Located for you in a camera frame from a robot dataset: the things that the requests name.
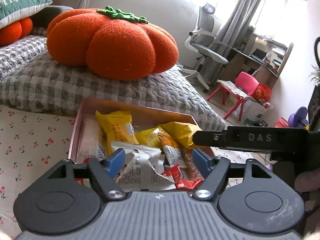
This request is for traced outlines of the large yellow snack packet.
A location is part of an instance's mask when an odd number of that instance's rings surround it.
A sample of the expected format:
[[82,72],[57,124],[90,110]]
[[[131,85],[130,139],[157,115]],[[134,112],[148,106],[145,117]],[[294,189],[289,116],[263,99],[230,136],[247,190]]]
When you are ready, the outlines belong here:
[[198,147],[198,145],[193,142],[194,133],[202,131],[198,125],[186,122],[169,122],[160,124],[159,126],[184,148],[192,150]]

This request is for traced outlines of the orange and silver snack packet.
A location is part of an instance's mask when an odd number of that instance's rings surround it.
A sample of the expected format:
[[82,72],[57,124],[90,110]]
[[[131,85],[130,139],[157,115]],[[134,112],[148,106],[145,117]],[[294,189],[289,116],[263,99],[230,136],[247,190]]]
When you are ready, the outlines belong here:
[[199,175],[197,168],[192,162],[192,150],[181,146],[168,133],[163,132],[158,136],[161,142],[161,148],[170,167],[179,164],[190,178],[201,178],[201,175]]

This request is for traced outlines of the pink rice cracker bar packet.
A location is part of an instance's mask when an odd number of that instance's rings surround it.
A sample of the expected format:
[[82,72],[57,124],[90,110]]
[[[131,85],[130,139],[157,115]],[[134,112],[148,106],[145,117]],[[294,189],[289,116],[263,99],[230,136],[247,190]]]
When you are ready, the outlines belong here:
[[82,124],[76,163],[87,163],[89,159],[104,159],[104,132],[97,119],[86,116]]

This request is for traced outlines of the small red snack packet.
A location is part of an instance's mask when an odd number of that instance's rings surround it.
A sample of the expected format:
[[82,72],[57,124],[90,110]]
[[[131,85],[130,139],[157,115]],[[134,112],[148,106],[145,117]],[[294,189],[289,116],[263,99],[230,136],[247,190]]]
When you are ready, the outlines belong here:
[[177,191],[193,191],[203,182],[203,178],[190,178],[179,164],[172,166],[161,173],[166,177],[172,177]]

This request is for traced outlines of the yellow cola candy packet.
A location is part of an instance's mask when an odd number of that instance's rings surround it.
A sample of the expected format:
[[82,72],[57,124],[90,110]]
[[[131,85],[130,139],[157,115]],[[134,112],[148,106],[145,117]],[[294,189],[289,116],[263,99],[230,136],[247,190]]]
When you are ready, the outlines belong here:
[[121,141],[139,144],[132,126],[132,115],[129,111],[116,111],[110,114],[95,112],[95,117],[106,135],[106,152],[112,154],[111,142]]

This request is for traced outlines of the white nut snack packet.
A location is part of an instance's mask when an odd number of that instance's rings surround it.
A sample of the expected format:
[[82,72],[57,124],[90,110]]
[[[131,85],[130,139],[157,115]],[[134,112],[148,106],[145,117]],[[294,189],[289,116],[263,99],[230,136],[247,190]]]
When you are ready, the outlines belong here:
[[172,176],[163,175],[165,155],[161,149],[112,141],[113,151],[125,151],[125,165],[116,177],[116,183],[125,192],[170,191],[176,189]]

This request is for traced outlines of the red snack canister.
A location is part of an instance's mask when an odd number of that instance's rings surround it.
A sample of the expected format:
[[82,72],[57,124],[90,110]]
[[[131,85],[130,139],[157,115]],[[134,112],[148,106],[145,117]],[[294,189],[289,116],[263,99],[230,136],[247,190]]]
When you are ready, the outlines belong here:
[[287,122],[286,119],[280,117],[277,122],[275,123],[274,127],[277,127],[277,128],[289,128],[289,124]]

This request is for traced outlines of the purple flower toy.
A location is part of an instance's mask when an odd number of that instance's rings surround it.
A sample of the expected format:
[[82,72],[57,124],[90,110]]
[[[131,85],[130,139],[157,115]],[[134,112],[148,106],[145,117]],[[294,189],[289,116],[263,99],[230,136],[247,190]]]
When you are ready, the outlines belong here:
[[308,109],[306,107],[300,107],[295,113],[292,113],[288,119],[288,125],[290,128],[302,128],[308,129],[309,122],[306,119]]

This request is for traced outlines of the white plastic bag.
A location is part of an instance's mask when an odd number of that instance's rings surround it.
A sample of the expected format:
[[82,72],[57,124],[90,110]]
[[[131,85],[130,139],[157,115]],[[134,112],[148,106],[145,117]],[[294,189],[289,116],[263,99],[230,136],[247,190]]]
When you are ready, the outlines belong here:
[[269,102],[265,102],[263,105],[261,105],[256,101],[247,100],[244,104],[241,120],[244,124],[257,124],[263,120],[264,114],[272,108],[273,105]]

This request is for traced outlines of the pink cardboard box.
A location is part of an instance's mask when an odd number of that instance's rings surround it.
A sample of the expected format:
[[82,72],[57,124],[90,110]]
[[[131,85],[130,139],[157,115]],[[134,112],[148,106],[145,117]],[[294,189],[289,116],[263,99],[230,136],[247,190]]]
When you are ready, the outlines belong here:
[[135,132],[140,132],[145,129],[156,127],[159,124],[173,121],[196,124],[193,116],[187,114],[128,105],[120,102],[96,98],[83,98],[76,116],[68,155],[68,158],[74,162],[76,162],[76,155],[78,152],[84,118],[89,116],[96,119],[96,111],[100,112],[101,114],[110,114],[116,111],[129,111],[132,115],[132,126]]

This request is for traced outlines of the cherry print bed sheet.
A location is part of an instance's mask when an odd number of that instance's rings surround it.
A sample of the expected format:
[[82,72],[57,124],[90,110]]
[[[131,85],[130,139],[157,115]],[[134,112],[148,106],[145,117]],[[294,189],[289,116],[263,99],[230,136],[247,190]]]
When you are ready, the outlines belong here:
[[16,197],[68,157],[75,119],[1,107],[1,232],[21,230],[13,213]]

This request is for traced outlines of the small yellow snack packet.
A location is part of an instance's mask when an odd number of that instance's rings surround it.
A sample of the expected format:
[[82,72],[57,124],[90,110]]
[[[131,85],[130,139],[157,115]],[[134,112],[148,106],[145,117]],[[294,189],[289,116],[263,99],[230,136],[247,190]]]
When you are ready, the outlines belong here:
[[160,148],[161,142],[158,135],[163,132],[164,129],[157,126],[154,128],[136,132],[135,137],[141,145]]

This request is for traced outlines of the red gift bag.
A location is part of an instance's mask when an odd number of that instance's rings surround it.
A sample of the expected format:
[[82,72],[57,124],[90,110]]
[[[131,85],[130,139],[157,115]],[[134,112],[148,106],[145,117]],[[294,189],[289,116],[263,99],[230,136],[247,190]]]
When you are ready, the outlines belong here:
[[267,85],[259,83],[258,87],[252,94],[252,98],[258,102],[259,104],[263,105],[270,101],[272,94],[272,89],[270,89]]

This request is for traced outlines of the pink kids chair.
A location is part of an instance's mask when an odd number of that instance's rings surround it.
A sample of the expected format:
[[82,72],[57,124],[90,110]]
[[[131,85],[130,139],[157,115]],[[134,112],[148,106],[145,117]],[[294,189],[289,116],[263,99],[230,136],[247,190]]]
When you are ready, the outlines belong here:
[[242,119],[242,113],[244,109],[245,102],[253,95],[259,82],[255,77],[249,75],[246,72],[241,72],[234,82],[217,80],[219,86],[216,90],[208,96],[207,101],[209,101],[218,91],[222,91],[222,104],[226,102],[227,93],[236,98],[236,103],[233,107],[225,114],[223,117],[225,120],[238,108],[240,107],[239,121]]

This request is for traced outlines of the wooden desk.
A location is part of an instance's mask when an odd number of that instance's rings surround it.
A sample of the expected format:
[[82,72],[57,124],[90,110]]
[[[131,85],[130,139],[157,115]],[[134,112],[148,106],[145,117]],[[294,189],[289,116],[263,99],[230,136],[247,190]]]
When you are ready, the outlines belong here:
[[280,78],[294,44],[290,43],[289,46],[285,46],[268,39],[266,45],[269,48],[268,52],[262,51],[254,45],[254,50],[249,55],[232,48],[228,55],[229,64],[223,68],[220,79],[234,82],[241,72],[246,72],[255,77],[259,83],[272,89]]

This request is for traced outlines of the grey office chair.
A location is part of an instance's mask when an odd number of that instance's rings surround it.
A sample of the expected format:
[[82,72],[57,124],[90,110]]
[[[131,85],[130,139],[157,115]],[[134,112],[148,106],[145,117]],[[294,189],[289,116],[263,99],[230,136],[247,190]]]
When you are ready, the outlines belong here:
[[217,33],[220,30],[221,23],[219,19],[214,16],[215,8],[206,3],[199,7],[199,14],[195,29],[189,32],[189,37],[186,39],[184,45],[187,49],[201,54],[197,58],[198,65],[196,69],[182,68],[181,72],[185,74],[188,80],[197,79],[203,86],[203,91],[209,91],[209,84],[203,79],[200,71],[202,70],[205,59],[210,58],[220,64],[227,64],[228,60],[220,54],[210,49],[214,43],[222,45],[223,43],[217,40]]

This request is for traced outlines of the grey checkered quilt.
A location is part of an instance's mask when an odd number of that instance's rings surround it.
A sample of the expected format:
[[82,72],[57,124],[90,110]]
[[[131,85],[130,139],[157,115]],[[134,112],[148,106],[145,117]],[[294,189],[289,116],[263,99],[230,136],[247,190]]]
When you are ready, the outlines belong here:
[[136,81],[108,80],[49,55],[46,38],[29,35],[1,48],[1,104],[30,112],[76,115],[82,98],[97,98],[189,114],[203,130],[226,123],[177,67]]

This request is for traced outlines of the orange pumpkin plush pillow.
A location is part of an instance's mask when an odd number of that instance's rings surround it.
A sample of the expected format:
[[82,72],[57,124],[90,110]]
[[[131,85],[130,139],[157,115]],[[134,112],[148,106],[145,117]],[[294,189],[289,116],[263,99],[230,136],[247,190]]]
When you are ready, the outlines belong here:
[[120,81],[162,73],[179,58],[170,33],[143,16],[110,6],[56,16],[48,25],[47,49],[60,64],[87,66],[100,77]]

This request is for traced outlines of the grey curtain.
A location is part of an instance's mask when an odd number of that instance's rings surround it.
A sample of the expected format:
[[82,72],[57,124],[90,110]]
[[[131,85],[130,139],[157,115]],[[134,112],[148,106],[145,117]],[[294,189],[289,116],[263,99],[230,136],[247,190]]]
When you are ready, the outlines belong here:
[[228,21],[218,32],[217,40],[222,44],[214,43],[210,49],[227,57],[234,46],[239,46],[260,2],[261,0],[237,0]]

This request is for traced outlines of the orange plush ball cushion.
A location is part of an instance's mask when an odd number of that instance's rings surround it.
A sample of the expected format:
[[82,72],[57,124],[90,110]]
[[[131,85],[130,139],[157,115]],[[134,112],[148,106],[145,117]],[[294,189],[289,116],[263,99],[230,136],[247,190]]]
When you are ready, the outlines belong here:
[[7,25],[1,29],[0,46],[7,46],[20,38],[24,38],[31,33],[32,28],[33,23],[29,17]]

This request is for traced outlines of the dark grey sofa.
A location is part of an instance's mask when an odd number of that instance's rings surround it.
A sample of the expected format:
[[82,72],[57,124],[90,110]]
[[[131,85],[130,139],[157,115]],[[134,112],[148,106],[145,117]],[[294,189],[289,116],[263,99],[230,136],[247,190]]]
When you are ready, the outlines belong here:
[[72,7],[64,5],[49,5],[36,14],[30,16],[33,27],[47,29],[49,23],[63,12],[73,10]]

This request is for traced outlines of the green snowflake cushion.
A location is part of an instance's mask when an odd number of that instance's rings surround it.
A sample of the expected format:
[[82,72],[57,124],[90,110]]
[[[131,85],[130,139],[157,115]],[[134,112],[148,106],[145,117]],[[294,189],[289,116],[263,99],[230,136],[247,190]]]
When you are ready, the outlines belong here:
[[35,15],[51,4],[52,0],[0,0],[0,28]]

